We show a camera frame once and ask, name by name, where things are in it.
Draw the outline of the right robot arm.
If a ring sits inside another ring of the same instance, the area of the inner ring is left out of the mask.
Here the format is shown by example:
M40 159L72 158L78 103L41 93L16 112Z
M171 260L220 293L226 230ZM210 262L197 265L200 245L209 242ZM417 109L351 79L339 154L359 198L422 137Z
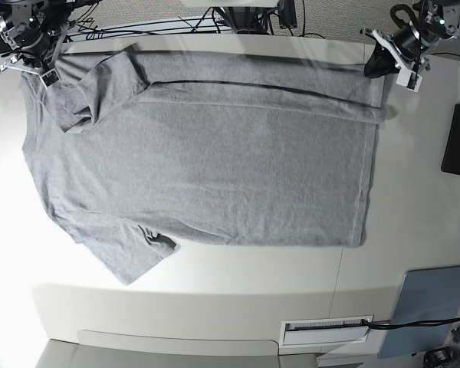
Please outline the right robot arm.
M75 1L5 1L10 10L0 16L0 36L11 48L0 65L39 78L46 88L60 80L55 68L69 30Z

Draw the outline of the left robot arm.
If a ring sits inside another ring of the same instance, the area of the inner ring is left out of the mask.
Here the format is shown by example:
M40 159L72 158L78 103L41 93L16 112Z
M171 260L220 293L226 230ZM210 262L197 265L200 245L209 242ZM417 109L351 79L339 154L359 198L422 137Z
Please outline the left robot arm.
M375 41L364 75L373 79L395 74L399 86L417 92L421 73L430 69L425 53L439 42L460 35L459 7L460 1L417 1L411 6L392 6L389 16L396 32L387 34L375 28L360 31Z

